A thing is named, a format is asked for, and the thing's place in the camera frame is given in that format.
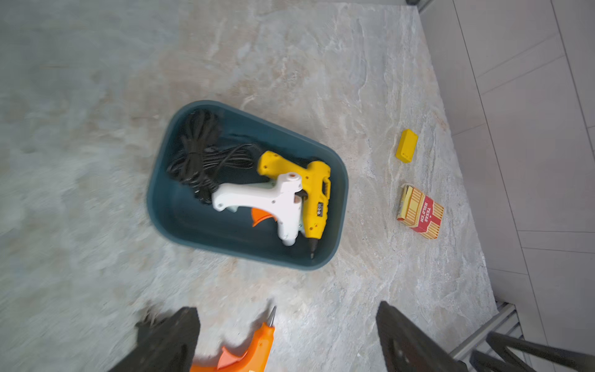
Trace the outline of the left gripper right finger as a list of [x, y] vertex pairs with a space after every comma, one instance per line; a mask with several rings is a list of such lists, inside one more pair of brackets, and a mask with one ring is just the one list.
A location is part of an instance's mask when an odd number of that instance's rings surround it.
[[466, 371], [397, 308], [382, 301], [376, 315], [377, 331], [389, 371]]

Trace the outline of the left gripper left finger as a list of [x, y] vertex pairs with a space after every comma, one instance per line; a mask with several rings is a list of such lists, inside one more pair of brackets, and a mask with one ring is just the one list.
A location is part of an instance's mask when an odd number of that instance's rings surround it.
[[136, 347], [112, 372], [191, 369], [201, 328], [197, 308], [182, 307], [169, 316], [146, 312], [135, 327]]

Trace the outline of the orange hot glue gun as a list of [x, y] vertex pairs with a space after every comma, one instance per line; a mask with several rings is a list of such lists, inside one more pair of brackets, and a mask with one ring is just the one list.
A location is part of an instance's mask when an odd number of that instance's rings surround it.
[[222, 347], [221, 356], [215, 367], [204, 367], [193, 363], [190, 372], [263, 372], [265, 371], [274, 343], [274, 320], [277, 307], [274, 306], [262, 326], [254, 333], [249, 348], [242, 356]]

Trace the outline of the white hot glue gun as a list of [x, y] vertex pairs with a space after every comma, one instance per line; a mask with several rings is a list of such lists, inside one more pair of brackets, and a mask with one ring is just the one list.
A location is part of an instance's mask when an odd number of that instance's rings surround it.
[[182, 149], [167, 167], [175, 181], [190, 187], [195, 198], [218, 212], [251, 208], [277, 222], [277, 235], [285, 246], [295, 244], [302, 226], [302, 177], [282, 174], [276, 181], [260, 184], [221, 183], [219, 173], [251, 170], [263, 151], [257, 144], [218, 147], [222, 133], [218, 117], [208, 110], [193, 111], [184, 121]]

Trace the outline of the yellow hot glue gun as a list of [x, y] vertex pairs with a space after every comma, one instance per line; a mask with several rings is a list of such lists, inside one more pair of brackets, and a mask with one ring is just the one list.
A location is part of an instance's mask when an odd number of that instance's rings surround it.
[[270, 179], [286, 173], [297, 173], [302, 177], [302, 192], [299, 192], [303, 200], [302, 222], [313, 260], [328, 218], [330, 166], [323, 161], [312, 161], [307, 167], [301, 167], [277, 153], [266, 151], [259, 159], [257, 172]]

